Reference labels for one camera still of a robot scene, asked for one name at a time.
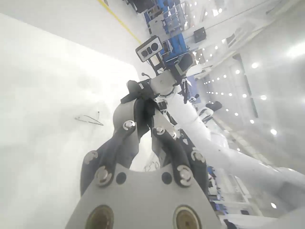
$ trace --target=circular hole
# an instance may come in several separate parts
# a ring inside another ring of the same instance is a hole
[[[153,51],[156,51],[158,49],[158,44],[157,43],[153,43],[151,46]]]
[[[117,175],[116,182],[117,184],[123,184],[126,181],[126,174],[124,172],[120,172]]]
[[[107,205],[96,207],[89,215],[85,229],[112,229],[113,211]]]
[[[148,56],[147,50],[143,50],[143,51],[141,52],[141,55],[142,55],[143,57],[147,57],[147,56]]]
[[[164,172],[161,178],[165,184],[170,184],[172,182],[172,176],[169,172]]]
[[[197,214],[187,206],[178,207],[174,213],[175,229],[200,229]]]

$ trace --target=yellow floor line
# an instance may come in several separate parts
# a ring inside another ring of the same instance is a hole
[[[142,42],[131,32],[131,30],[122,22],[121,19],[118,18],[118,16],[113,13],[113,11],[107,6],[106,3],[104,3],[102,0],[97,0],[110,14],[113,15],[113,17],[120,23],[120,25],[122,25],[130,35],[132,35],[134,37],[135,40],[138,41],[139,44],[141,44]]]

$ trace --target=screw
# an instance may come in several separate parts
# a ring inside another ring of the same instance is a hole
[[[204,157],[200,153],[195,153],[195,157],[198,161],[204,162]]]
[[[129,129],[131,129],[131,128],[134,127],[134,126],[135,126],[135,123],[134,123],[134,121],[132,121],[132,120],[125,121],[124,124],[123,124],[123,128],[124,128],[125,130],[129,130]]]
[[[164,134],[165,132],[165,129],[161,126],[156,127],[156,130],[157,130],[157,135]]]
[[[185,165],[179,165],[177,170],[180,174],[180,183],[184,186],[190,186],[192,184],[193,173],[191,169]]]
[[[98,157],[98,153],[95,150],[88,152],[84,157],[84,164],[89,164],[90,161]]]
[[[183,179],[183,180],[189,180],[191,178],[191,175],[190,173],[188,172],[187,169],[183,169],[182,171],[180,171],[180,177]]]
[[[110,181],[112,177],[111,173],[108,173],[105,166],[98,168],[95,173],[96,183],[98,186],[103,186]]]
[[[168,133],[171,135],[171,137],[172,137],[174,140],[176,140],[176,138],[177,138],[177,134],[176,134],[176,132],[175,132],[175,131],[173,131],[173,130],[169,130],[169,131],[168,131]]]
[[[203,155],[195,148],[193,148],[193,151],[191,153],[191,158],[193,159],[193,161],[195,161],[196,159],[198,161],[202,161],[203,163],[205,162],[205,158],[203,157]]]

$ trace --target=white floor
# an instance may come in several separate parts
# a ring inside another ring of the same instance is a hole
[[[107,1],[138,39],[148,39],[142,15]],[[64,228],[80,197],[84,155],[112,136],[126,82],[153,70],[96,0],[0,0],[0,26],[0,227]],[[104,126],[74,120],[98,111]],[[150,151],[140,147],[134,169]]]

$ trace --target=person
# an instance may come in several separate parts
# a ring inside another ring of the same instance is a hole
[[[237,229],[237,227],[232,222],[230,222],[229,220],[224,219],[224,222],[227,225],[228,229]]]
[[[199,97],[199,94],[196,94],[195,97],[191,97],[188,101],[192,103],[192,102],[194,102],[198,97]]]

